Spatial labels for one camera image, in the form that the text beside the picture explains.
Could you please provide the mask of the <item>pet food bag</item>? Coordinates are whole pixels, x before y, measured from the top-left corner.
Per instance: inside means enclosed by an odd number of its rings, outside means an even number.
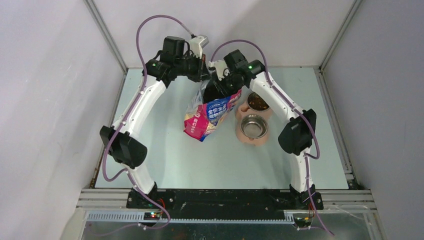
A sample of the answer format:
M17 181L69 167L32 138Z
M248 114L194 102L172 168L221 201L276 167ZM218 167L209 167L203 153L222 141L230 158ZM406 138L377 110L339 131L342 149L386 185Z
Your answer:
M200 142L218 128L239 103L242 95L239 89L229 96L211 96L209 86L212 87L213 94L217 92L210 80L203 81L188 104L183 121L183 132Z

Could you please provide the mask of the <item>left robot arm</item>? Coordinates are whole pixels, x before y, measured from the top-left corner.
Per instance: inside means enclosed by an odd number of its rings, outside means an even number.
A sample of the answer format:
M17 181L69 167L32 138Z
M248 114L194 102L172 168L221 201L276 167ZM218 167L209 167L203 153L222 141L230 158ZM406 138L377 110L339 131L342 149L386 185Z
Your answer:
M123 166L134 186L140 191L138 201L145 208L158 202L157 187L150 176L145 159L148 149L140 142L141 128L156 101L177 77L187 77L198 83L209 73L203 48L209 40L205 35L193 35L190 40L167 36L155 57L145 63L137 90L121 116L100 129L105 145L103 157L111 156Z

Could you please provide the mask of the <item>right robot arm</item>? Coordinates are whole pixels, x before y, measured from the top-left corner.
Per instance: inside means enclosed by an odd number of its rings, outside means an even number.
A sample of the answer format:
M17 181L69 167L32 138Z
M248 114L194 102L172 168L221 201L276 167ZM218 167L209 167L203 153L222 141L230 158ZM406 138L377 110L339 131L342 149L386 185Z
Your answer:
M311 148L317 145L317 114L297 104L272 78L265 61L249 62L240 50L228 53L222 60L211 60L208 68L214 70L217 80L225 90L245 86L258 94L285 124L278 136L279 146L292 155L290 187L291 204L304 209L311 202L308 193L313 186L310 159Z

